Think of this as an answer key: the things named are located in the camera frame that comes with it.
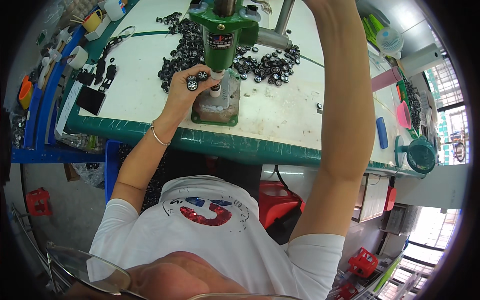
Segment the wooden stick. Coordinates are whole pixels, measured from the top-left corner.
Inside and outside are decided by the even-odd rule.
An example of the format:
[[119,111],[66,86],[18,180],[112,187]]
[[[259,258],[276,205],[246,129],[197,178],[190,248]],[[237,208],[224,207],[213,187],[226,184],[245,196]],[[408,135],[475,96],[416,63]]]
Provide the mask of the wooden stick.
[[79,20],[82,20],[82,21],[84,21],[84,19],[82,19],[82,18],[80,18],[80,17],[77,17],[77,16],[76,16],[76,15],[74,15],[74,14],[73,14],[72,16],[74,16],[75,18],[77,18],[77,19],[79,19]]

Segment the worker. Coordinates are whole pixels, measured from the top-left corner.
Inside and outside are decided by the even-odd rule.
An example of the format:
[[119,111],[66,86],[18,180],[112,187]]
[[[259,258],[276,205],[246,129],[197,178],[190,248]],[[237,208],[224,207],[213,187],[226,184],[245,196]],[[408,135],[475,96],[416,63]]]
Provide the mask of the worker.
[[173,76],[165,108],[121,166],[92,242],[91,254],[127,270],[129,291],[149,300],[205,293],[225,293],[212,300],[238,299],[228,293],[327,297],[372,153],[375,114],[355,1],[305,3],[324,53],[322,140],[328,142],[322,143],[322,163],[289,243],[280,246],[268,236],[257,202],[244,189],[213,176],[167,182],[158,204],[140,214],[166,145],[196,96],[218,83],[209,78],[189,91],[189,75],[209,72],[197,65]]

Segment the red sequins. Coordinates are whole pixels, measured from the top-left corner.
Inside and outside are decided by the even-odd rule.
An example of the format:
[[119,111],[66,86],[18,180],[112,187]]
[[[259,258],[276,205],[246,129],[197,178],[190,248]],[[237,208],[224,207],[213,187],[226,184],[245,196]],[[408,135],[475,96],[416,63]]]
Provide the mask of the red sequins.
[[228,222],[232,217],[232,213],[227,209],[210,203],[209,209],[213,212],[216,212],[216,217],[213,219],[207,219],[204,216],[201,216],[195,212],[194,209],[182,206],[180,211],[187,219],[196,222],[198,224],[208,225],[208,226],[220,226]]

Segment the green electric fan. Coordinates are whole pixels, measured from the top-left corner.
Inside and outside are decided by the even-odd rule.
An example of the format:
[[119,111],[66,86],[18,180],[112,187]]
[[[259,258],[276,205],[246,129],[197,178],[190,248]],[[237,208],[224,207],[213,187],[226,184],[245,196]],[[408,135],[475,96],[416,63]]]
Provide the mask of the green electric fan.
[[403,165],[403,157],[407,154],[407,162],[415,172],[427,174],[435,166],[435,150],[432,144],[422,135],[405,146],[400,135],[395,139],[395,162],[397,167]]

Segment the white t-shirt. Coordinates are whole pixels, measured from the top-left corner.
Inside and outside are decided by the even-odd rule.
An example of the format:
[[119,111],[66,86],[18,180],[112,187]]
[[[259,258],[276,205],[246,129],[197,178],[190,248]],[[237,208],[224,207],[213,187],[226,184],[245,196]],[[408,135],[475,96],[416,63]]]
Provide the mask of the white t-shirt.
[[251,293],[322,300],[345,238],[309,234],[279,246],[244,189],[213,176],[178,178],[138,216],[122,199],[107,203],[90,253],[128,269],[175,251],[194,253]]

